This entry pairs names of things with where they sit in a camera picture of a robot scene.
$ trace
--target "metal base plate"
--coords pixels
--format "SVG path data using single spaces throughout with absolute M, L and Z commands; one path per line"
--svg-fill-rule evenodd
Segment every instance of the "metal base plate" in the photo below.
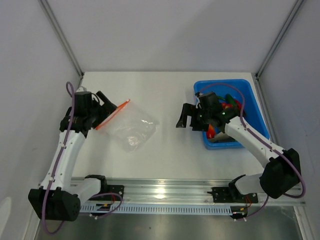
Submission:
M 224 186 L 215 186 L 212 187 L 212 196 L 213 196 L 213 202 L 214 203 L 237 203 L 237 204 L 245 204 L 246 199 L 245 196 L 242 196 L 236 200 L 234 200 L 229 192 L 229 187 Z M 250 193 L 247 195 L 250 199 L 250 201 L 253 204 L 257 204 L 258 201 L 258 195 L 256 193 Z

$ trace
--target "gray floor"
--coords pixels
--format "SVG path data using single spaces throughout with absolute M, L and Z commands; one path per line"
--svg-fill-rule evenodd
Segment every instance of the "gray floor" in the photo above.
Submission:
M 58 222 L 48 222 L 54 230 Z M 40 225 L 37 240 L 302 240 L 292 207 L 266 207 L 247 222 L 228 216 L 113 214 L 81 216 L 55 236 Z

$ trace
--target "red wire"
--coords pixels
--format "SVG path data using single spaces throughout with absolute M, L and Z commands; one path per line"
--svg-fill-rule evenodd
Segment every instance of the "red wire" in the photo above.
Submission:
M 245 201 L 247 202 L 247 199 L 248 199 L 248 201 L 249 201 L 249 203 L 250 203 L 250 205 L 247 207 L 247 208 L 250 208 L 251 207 L 251 205 L 252 205 L 252 202 L 251 202 L 251 200 L 250 200 L 250 198 L 248 197 L 248 196 L 245 196 Z

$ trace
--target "green vegetable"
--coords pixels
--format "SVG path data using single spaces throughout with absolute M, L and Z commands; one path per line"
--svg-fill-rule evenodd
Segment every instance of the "green vegetable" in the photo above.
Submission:
M 217 97 L 218 97 L 218 99 L 226 102 L 226 100 L 222 96 L 217 96 Z
M 232 106 L 237 106 L 236 101 L 234 100 L 234 98 L 230 94 L 225 95 L 225 100 L 228 104 L 231 104 Z

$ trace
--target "black mounting bracket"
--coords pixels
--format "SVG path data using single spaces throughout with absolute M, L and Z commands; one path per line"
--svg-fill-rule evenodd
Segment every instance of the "black mounting bracket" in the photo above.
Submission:
M 250 199 L 251 203 L 257 204 L 258 196 L 256 193 L 250 193 L 247 195 L 239 195 L 237 197 L 233 197 L 230 193 L 228 186 L 215 186 L 211 188 L 212 191 L 208 191 L 208 194 L 211 194 L 213 197 L 214 203 L 220 204 L 245 204 L 246 196 Z

